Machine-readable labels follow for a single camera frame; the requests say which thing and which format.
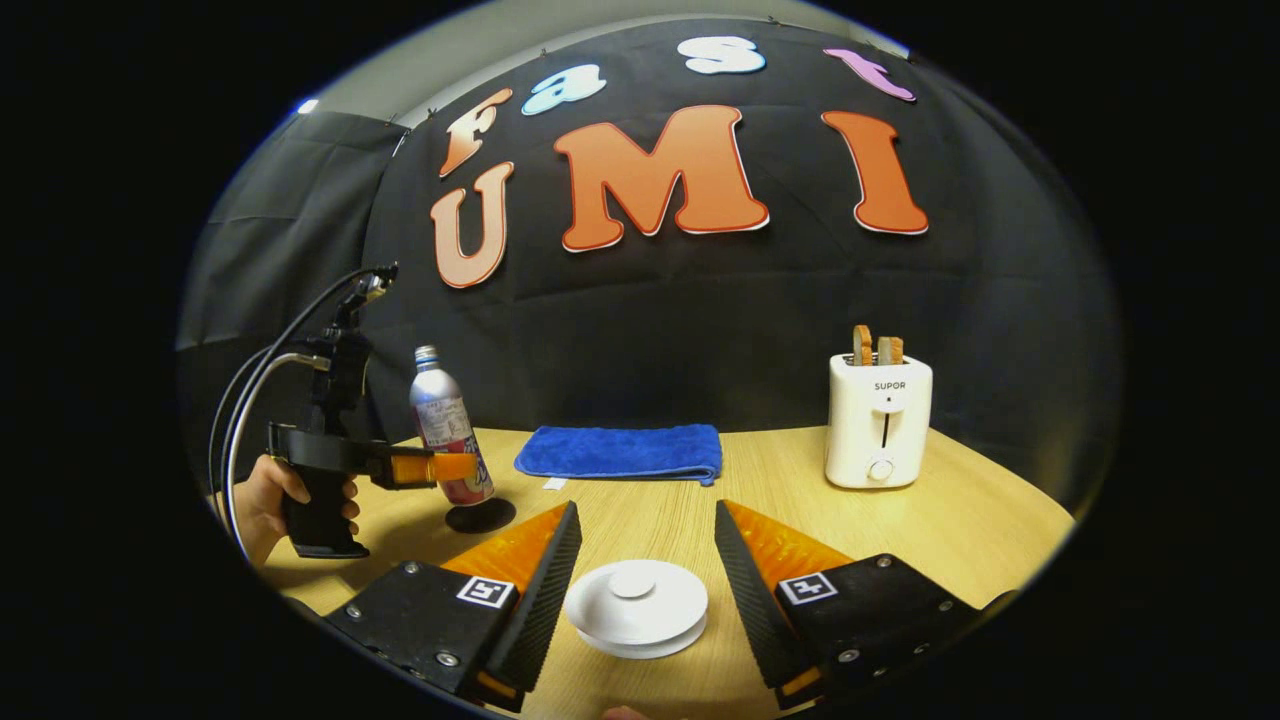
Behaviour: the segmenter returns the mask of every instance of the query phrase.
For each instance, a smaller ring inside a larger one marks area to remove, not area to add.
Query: aluminum bottle
[[[480,455],[471,418],[462,405],[462,389],[440,368],[434,345],[413,350],[413,361],[417,377],[410,387],[408,402],[413,407],[413,423],[422,447],[438,452],[476,454],[476,474],[463,480],[443,482],[440,489],[453,505],[479,505],[493,497],[493,478]]]

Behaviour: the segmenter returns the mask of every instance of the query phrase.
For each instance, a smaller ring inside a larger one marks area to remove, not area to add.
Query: orange letter
[[[476,178],[480,210],[484,214],[484,234],[475,255],[462,254],[458,234],[458,206],[467,191],[461,187],[435,201],[431,219],[435,220],[435,266],[440,279],[449,287],[471,287],[489,278],[507,250],[507,178],[516,170],[515,163],[498,163]]]
[[[476,140],[475,133],[493,127],[493,122],[498,118],[498,109],[494,105],[500,105],[509,99],[511,88],[504,87],[494,92],[484,102],[472,108],[470,113],[453,120],[448,131],[449,154],[444,158],[444,165],[440,167],[442,178],[452,173],[462,163],[466,163],[467,158],[476,154],[476,150],[480,150],[484,141]]]
[[[609,191],[646,236],[658,233],[676,181],[684,178],[685,206],[676,227],[695,234],[750,231],[769,222],[769,209],[751,197],[737,154],[737,108],[700,105],[676,110],[653,152],[645,152],[611,123],[579,128],[556,141],[568,156],[573,227],[562,243],[570,252],[608,247],[622,238],[609,217]]]
[[[893,151],[893,126],[855,113],[823,113],[822,122],[840,131],[854,158],[863,199],[854,208],[858,224],[869,231],[920,234],[929,229],[915,206],[902,165]]]

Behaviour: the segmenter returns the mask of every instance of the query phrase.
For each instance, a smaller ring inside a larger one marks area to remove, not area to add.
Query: toaster knob
[[[883,483],[892,474],[893,464],[888,460],[877,460],[876,462],[872,462],[872,466],[867,470],[867,477],[877,483]]]

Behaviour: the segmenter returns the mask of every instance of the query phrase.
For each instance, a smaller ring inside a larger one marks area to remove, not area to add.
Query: grey wall
[[[415,127],[476,85],[547,49],[678,17],[765,19],[906,56],[908,49],[835,13],[794,0],[494,0],[419,29],[325,88],[317,109]]]

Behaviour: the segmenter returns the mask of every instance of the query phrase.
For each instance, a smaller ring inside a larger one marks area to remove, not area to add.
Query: black coaster
[[[460,533],[492,533],[516,518],[516,506],[500,497],[480,505],[454,507],[444,514],[444,524]]]

